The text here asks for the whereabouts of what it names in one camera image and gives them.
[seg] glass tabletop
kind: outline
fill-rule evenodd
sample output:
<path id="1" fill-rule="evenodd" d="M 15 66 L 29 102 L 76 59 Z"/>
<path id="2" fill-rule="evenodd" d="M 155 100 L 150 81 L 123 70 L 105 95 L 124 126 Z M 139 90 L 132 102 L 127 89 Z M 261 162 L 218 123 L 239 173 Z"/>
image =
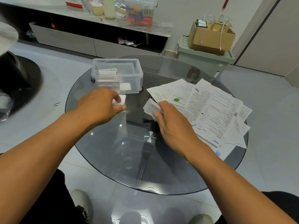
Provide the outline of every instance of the glass tabletop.
<path id="1" fill-rule="evenodd" d="M 129 55 L 120 58 L 139 59 L 142 67 L 143 90 L 127 94 L 127 109 L 110 122 L 85 134 L 76 147 L 99 172 L 128 187 L 164 195 L 189 194 L 207 188 L 196 170 L 164 142 L 157 122 L 144 113 L 149 98 L 147 88 L 178 79 L 196 83 L 200 79 L 230 93 L 217 79 L 185 62 L 156 55 Z M 96 85 L 91 69 L 73 85 L 65 111 L 73 110 L 78 101 Z M 248 143 L 248 133 L 244 136 Z M 225 162 L 236 169 L 246 149 L 235 147 Z"/>

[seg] person's left hand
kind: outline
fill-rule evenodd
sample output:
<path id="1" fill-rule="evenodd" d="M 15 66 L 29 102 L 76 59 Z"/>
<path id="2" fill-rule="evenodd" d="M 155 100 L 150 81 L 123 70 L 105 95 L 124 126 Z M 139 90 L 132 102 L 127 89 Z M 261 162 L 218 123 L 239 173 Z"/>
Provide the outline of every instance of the person's left hand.
<path id="1" fill-rule="evenodd" d="M 84 95 L 73 111 L 77 116 L 83 117 L 90 126 L 96 127 L 109 122 L 117 113 L 126 109 L 125 105 L 112 105 L 113 99 L 121 102 L 116 91 L 101 87 Z"/>

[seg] plastic bottle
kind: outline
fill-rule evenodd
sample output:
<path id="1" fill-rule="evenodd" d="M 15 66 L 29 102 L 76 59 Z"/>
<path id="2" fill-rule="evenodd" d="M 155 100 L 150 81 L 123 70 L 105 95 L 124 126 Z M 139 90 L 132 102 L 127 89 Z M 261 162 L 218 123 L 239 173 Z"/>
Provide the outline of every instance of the plastic bottle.
<path id="1" fill-rule="evenodd" d="M 103 4 L 100 3 L 100 0 L 92 0 L 92 11 L 95 16 L 104 14 Z"/>
<path id="2" fill-rule="evenodd" d="M 107 19 L 115 19 L 116 11 L 114 0 L 104 0 L 104 14 Z"/>

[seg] door frame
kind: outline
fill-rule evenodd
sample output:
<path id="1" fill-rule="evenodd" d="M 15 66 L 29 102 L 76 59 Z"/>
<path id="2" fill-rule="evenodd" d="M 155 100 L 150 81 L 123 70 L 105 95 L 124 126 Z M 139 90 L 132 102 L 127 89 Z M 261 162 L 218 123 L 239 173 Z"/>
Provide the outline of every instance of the door frame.
<path id="1" fill-rule="evenodd" d="M 235 62 L 233 65 L 236 65 L 242 54 L 245 52 L 247 47 L 250 45 L 251 41 L 257 35 L 261 27 L 267 21 L 275 7 L 278 5 L 280 0 L 263 0 L 260 6 L 257 8 L 255 14 L 247 24 L 245 30 L 241 34 L 232 53 L 235 56 Z"/>

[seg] brown cardboard box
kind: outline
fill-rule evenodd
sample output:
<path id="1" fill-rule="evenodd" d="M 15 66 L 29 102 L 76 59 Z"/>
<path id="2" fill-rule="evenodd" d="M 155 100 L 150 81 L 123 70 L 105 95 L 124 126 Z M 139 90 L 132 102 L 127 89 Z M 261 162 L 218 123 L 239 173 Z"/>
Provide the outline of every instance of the brown cardboard box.
<path id="1" fill-rule="evenodd" d="M 202 27 L 198 26 L 198 24 L 194 21 L 189 34 L 189 48 L 203 52 L 211 50 L 213 53 L 218 50 L 217 52 L 219 53 L 220 34 L 220 31 L 213 30 L 213 25 L 209 27 Z M 229 30 L 229 33 L 222 31 L 221 49 L 229 51 L 233 45 L 235 37 L 236 35 L 232 30 Z"/>

